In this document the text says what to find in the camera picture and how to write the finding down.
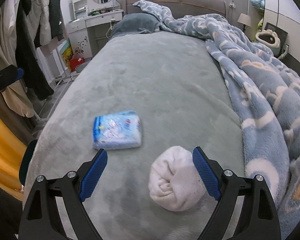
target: blue gripper pad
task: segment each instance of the blue gripper pad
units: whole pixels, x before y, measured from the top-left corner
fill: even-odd
[[[97,157],[91,168],[81,181],[81,188],[79,193],[80,201],[84,202],[91,197],[100,177],[108,162],[108,153],[103,150]]]
[[[195,148],[192,152],[192,161],[207,189],[208,194],[211,197],[214,197],[215,200],[219,201],[221,198],[219,180],[197,148]]]

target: gray bed sheet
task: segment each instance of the gray bed sheet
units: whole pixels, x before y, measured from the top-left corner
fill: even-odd
[[[207,193],[185,212],[171,212],[149,197],[150,165],[167,148],[207,156],[244,175],[240,120],[205,42],[175,33],[116,37],[92,59],[70,86],[39,138],[31,160],[25,197],[35,178],[62,177],[96,154],[94,117],[135,110],[143,145],[108,151],[108,165],[84,206],[104,240],[197,239],[216,201]],[[237,201],[224,239],[232,236],[242,199]],[[58,199],[68,237],[77,239]]]

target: white lampshade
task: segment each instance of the white lampshade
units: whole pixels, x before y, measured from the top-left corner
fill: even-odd
[[[244,13],[240,14],[238,22],[251,27],[251,17]]]

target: colorful painting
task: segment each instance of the colorful painting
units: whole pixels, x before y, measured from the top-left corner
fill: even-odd
[[[71,71],[70,60],[73,57],[73,51],[72,51],[72,47],[71,47],[69,39],[63,42],[63,46],[60,49],[60,53],[61,53],[63,59],[65,60],[66,65],[68,66],[69,70]]]

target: vanity table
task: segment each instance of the vanity table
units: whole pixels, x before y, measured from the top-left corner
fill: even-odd
[[[106,44],[108,31],[122,20],[124,11],[120,10],[117,0],[72,0],[72,5],[78,19],[66,24],[71,47],[74,55],[79,53],[90,59]],[[92,12],[104,11],[109,12],[88,16]]]
[[[74,20],[66,25],[73,53],[80,53],[85,59],[94,57],[101,49],[98,40],[108,39],[101,25],[121,21],[123,10],[115,10],[95,16]]]

